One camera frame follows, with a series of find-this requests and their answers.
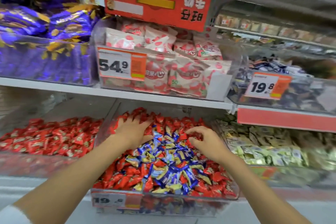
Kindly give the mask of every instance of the left hand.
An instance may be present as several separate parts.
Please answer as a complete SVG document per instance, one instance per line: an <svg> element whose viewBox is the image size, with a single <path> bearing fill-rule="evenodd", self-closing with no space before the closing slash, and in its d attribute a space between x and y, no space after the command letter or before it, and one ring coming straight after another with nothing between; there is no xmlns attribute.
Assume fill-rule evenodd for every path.
<svg viewBox="0 0 336 224"><path fill-rule="evenodd" d="M144 136L145 129L152 123L152 120L147 120L140 124L140 116L129 116L126 121L123 118L118 120L118 128L115 130L115 135L121 137L128 149L136 149L140 145L153 139L153 136Z"/></svg>

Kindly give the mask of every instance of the white sleeve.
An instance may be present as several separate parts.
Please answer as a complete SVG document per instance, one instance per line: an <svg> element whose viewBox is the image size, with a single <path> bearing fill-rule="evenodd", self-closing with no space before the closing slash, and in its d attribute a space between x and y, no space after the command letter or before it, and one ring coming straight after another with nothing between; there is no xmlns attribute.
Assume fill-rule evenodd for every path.
<svg viewBox="0 0 336 224"><path fill-rule="evenodd" d="M13 205L8 205L0 211L2 224L32 224L27 216Z"/></svg>

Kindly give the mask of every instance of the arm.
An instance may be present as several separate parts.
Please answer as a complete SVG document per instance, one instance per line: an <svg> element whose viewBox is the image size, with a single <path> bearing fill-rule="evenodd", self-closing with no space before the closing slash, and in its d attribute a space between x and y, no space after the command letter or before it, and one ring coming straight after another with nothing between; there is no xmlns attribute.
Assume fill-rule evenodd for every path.
<svg viewBox="0 0 336 224"><path fill-rule="evenodd" d="M115 134L66 169L45 181L14 203L33 224L63 224L87 191L124 151L151 139L142 137L151 121L139 124L139 117L119 120Z"/></svg>
<svg viewBox="0 0 336 224"><path fill-rule="evenodd" d="M193 132L202 133L204 141L190 138L191 143L232 175L261 224L310 224L294 207L280 199L241 158L234 155L213 130L195 127L186 131L188 134Z"/></svg>

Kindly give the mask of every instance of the hand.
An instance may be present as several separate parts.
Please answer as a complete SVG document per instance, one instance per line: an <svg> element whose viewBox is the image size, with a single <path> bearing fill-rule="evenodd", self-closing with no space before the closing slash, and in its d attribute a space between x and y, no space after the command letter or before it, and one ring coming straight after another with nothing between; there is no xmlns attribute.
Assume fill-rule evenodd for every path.
<svg viewBox="0 0 336 224"><path fill-rule="evenodd" d="M115 130L115 135L125 141L127 149L136 149L140 145L153 139L153 136L144 136L145 129L152 123L152 120L147 120L140 124L140 116L129 116L124 122L123 118L118 120L118 128Z"/></svg>
<svg viewBox="0 0 336 224"><path fill-rule="evenodd" d="M204 126L194 127L186 131L187 134L194 132L201 133L203 135L203 141L189 137L191 144L199 149L207 158L222 165L225 155L231 153L224 141L218 137L216 132Z"/></svg>

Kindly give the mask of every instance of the forearm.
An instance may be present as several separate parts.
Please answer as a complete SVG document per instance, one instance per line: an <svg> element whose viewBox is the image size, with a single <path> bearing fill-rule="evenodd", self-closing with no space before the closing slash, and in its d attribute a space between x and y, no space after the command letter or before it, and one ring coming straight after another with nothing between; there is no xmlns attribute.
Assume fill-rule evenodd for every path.
<svg viewBox="0 0 336 224"><path fill-rule="evenodd" d="M122 140L108 138L14 205L23 210L33 224L65 223L96 179L126 148Z"/></svg>
<svg viewBox="0 0 336 224"><path fill-rule="evenodd" d="M245 162L231 152L220 163L232 175L261 224L310 223L289 203L280 199Z"/></svg>

